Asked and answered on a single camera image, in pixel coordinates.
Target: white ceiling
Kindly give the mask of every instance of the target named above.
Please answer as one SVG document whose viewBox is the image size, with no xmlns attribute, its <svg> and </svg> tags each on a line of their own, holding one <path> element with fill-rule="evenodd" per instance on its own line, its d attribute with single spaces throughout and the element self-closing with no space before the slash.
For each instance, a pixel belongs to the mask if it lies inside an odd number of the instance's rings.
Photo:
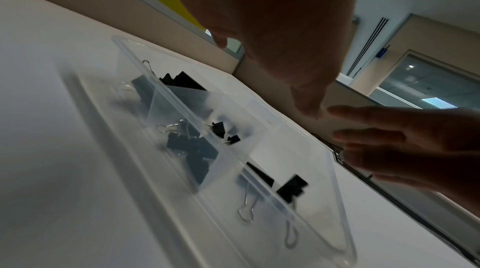
<svg viewBox="0 0 480 268">
<path fill-rule="evenodd" d="M 360 24 L 342 72 L 350 69 L 382 17 L 389 19 L 387 25 L 350 76 L 377 53 L 411 13 L 480 33 L 480 0 L 357 0 L 355 16 Z"/>
</svg>

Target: transparent organizer tray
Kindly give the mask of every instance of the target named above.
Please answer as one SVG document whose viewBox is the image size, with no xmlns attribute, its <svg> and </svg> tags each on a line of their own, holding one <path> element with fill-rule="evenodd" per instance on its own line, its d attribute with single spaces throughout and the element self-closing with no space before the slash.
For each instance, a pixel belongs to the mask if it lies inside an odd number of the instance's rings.
<svg viewBox="0 0 480 268">
<path fill-rule="evenodd" d="M 169 166 L 159 168 L 171 168 L 184 179 L 192 197 L 248 267 L 355 264 L 356 251 L 326 147 L 268 109 L 231 76 L 123 37 L 113 40 L 120 48 L 113 88 L 166 158 Z M 181 71 L 207 91 L 166 86 L 158 79 Z M 141 76 L 153 88 L 150 104 L 142 102 L 132 84 Z M 208 126 L 220 121 L 224 139 Z M 226 138 L 233 134 L 240 142 L 229 145 Z M 183 136 L 201 146 L 194 154 L 171 149 L 169 136 Z M 247 162 L 273 178 L 273 187 L 246 167 Z M 295 208 L 276 193 L 293 175 L 308 182 L 304 194 L 292 203 Z"/>
</svg>

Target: person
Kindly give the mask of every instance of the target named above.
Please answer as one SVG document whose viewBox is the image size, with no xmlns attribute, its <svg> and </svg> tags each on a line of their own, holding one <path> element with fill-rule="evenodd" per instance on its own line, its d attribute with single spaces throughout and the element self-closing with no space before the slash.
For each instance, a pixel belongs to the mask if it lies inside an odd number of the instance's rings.
<svg viewBox="0 0 480 268">
<path fill-rule="evenodd" d="M 290 85 L 298 110 L 321 118 L 340 72 L 355 0 L 181 0 L 220 47 L 242 42 L 248 58 Z M 370 126 L 341 130 L 344 160 L 382 181 L 441 192 L 480 216 L 480 113 L 462 109 L 329 107 Z"/>
</svg>

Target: white desk surface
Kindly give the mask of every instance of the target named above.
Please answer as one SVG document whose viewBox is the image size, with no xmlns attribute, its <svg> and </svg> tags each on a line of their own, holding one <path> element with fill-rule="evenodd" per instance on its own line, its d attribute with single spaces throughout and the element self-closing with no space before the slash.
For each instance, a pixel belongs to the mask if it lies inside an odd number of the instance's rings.
<svg viewBox="0 0 480 268">
<path fill-rule="evenodd" d="M 109 74 L 113 35 L 148 43 L 44 0 L 0 0 L 2 267 L 170 266 L 111 166 L 56 169 L 66 154 L 88 166 L 91 137 L 52 65 Z M 342 167 L 335 171 L 358 268 L 472 267 Z M 11 185 L 16 172 L 33 173 L 48 189 L 26 197 Z"/>
</svg>

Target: finger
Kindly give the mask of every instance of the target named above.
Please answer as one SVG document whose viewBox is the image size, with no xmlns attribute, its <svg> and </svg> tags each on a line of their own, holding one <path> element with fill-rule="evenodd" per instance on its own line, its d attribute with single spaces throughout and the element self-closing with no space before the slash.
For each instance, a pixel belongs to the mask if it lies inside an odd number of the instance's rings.
<svg viewBox="0 0 480 268">
<path fill-rule="evenodd" d="M 211 37 L 213 38 L 213 40 L 215 41 L 215 44 L 219 48 L 224 49 L 227 46 L 228 41 L 227 41 L 226 37 L 217 36 L 217 35 L 214 35 L 214 34 L 212 34 Z"/>
<path fill-rule="evenodd" d="M 406 137 L 400 131 L 368 129 L 343 129 L 333 133 L 333 138 L 344 143 L 385 145 L 404 143 Z"/>
<path fill-rule="evenodd" d="M 376 174 L 399 176 L 431 185 L 464 184 L 477 174 L 479 152 L 427 152 L 392 146 L 346 148 L 343 160 Z"/>
<path fill-rule="evenodd" d="M 332 116 L 384 130 L 403 130 L 411 120 L 419 120 L 425 115 L 425 110 L 380 106 L 331 106 L 327 111 Z"/>
<path fill-rule="evenodd" d="M 374 174 L 373 178 L 387 183 L 405 185 L 416 189 L 428 190 L 428 191 L 438 191 L 439 189 L 433 185 L 422 183 L 417 180 L 406 179 L 398 176 L 387 176 L 382 174 Z"/>
<path fill-rule="evenodd" d="M 295 107 L 304 115 L 320 119 L 322 110 L 320 104 L 325 97 L 325 90 L 310 90 L 290 87 Z"/>
</svg>

